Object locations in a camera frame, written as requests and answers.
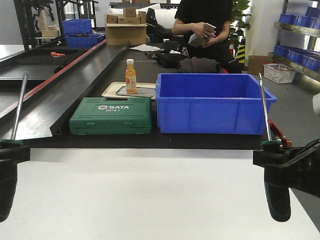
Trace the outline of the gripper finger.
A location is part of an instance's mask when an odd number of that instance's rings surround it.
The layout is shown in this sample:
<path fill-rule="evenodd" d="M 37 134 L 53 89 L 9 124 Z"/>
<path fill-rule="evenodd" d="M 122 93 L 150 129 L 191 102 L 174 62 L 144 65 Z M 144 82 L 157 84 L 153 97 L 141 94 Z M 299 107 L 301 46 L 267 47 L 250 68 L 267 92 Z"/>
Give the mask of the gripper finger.
<path fill-rule="evenodd" d="M 24 145 L 0 148 L 0 165 L 10 166 L 30 160 L 30 148 Z"/>

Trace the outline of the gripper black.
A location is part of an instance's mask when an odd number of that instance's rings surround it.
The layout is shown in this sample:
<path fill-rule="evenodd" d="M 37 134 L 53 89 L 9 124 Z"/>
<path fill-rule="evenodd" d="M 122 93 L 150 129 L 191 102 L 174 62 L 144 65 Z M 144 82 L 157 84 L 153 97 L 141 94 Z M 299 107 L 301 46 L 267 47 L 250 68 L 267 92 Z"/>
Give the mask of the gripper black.
<path fill-rule="evenodd" d="M 264 168 L 264 180 L 272 186 L 320 195 L 318 139 L 304 147 L 281 148 L 276 152 L 254 150 L 253 164 Z"/>

